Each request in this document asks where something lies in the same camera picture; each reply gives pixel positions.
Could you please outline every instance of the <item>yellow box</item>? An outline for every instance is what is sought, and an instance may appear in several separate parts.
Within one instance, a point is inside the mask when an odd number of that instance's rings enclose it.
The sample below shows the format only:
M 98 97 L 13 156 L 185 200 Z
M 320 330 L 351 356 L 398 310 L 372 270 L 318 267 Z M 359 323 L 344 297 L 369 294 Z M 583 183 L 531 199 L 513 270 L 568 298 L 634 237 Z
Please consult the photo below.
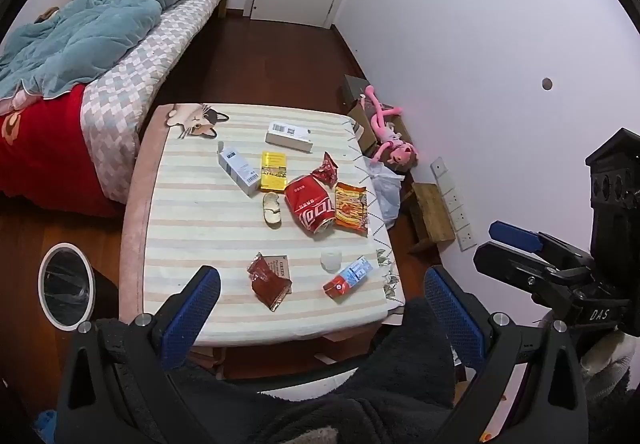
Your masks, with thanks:
M 261 166 L 260 187 L 265 191 L 284 191 L 287 187 L 287 156 L 263 151 Z

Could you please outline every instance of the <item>blue gripper pad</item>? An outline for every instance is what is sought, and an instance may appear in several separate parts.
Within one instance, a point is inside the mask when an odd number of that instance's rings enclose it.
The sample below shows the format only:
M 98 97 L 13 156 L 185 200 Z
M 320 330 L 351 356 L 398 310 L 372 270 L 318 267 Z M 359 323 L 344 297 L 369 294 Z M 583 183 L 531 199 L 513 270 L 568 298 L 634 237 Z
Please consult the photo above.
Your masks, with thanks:
M 161 312 L 158 312 L 158 324 L 164 324 L 163 331 L 159 334 L 158 349 L 158 357 L 164 370 L 182 366 L 184 363 L 190 348 L 220 298 L 220 274 L 213 267 L 203 266 L 182 292 L 169 298 L 165 305 L 174 297 L 182 301 L 172 305 L 177 307 L 177 313 L 171 312 L 174 315 L 167 320 L 168 324 L 161 323 Z
M 538 233 L 521 229 L 510 223 L 494 221 L 489 226 L 489 236 L 495 241 L 501 241 L 516 249 L 526 252 L 536 252 L 542 250 L 542 242 Z
M 476 372 L 481 370 L 486 357 L 485 337 L 452 289 L 433 267 L 424 276 L 424 295 L 462 364 Z

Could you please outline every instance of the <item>striped tablecloth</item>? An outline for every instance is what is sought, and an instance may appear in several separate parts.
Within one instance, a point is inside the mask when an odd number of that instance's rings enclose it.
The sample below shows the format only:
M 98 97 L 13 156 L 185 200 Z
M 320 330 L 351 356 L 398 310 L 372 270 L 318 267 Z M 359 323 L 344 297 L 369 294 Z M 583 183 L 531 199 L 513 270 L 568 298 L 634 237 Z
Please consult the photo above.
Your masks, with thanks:
M 269 344 L 309 338 L 383 319 L 402 305 L 401 286 L 396 287 L 395 297 L 388 288 L 385 295 L 385 283 L 391 273 L 397 276 L 397 271 L 394 265 L 379 267 L 378 258 L 395 258 L 348 117 L 270 106 L 212 107 L 230 117 L 216 126 L 218 139 L 178 139 L 180 127 L 169 131 L 146 232 L 144 311 L 155 313 L 201 265 L 218 269 L 222 294 L 196 341 L 199 345 Z M 272 120 L 308 127 L 312 152 L 265 143 Z M 269 228 L 262 219 L 262 193 L 248 197 L 220 168 L 218 140 L 236 148 L 258 173 L 262 151 L 286 153 L 288 180 L 310 173 L 321 164 L 324 152 L 329 152 L 338 164 L 341 182 L 367 186 L 369 235 L 329 229 L 312 236 L 294 221 L 284 197 L 280 199 L 282 226 Z M 332 274 L 322 269 L 320 253 L 329 248 L 342 251 L 343 267 L 361 255 L 375 267 L 366 281 L 340 302 L 322 290 Z M 292 294 L 275 312 L 258 301 L 250 286 L 246 268 L 257 252 L 286 255 L 289 260 Z

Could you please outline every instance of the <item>bed leg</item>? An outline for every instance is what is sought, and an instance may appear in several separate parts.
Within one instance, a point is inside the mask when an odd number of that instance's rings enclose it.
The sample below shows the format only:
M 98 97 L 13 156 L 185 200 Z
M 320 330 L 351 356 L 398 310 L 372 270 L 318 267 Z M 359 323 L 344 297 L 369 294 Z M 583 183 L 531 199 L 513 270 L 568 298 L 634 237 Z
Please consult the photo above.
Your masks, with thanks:
M 228 0 L 220 0 L 218 3 L 218 19 L 224 19 L 226 17 L 226 3 Z

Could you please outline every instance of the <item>red can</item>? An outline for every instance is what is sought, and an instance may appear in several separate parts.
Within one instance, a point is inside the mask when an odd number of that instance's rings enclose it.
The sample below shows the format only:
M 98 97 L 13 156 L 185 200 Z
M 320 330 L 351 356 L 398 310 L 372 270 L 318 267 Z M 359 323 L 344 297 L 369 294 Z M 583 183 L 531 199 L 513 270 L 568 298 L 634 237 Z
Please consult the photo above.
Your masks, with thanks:
M 306 230 L 318 233 L 335 221 L 329 194 L 311 175 L 300 177 L 284 189 L 284 199 Z

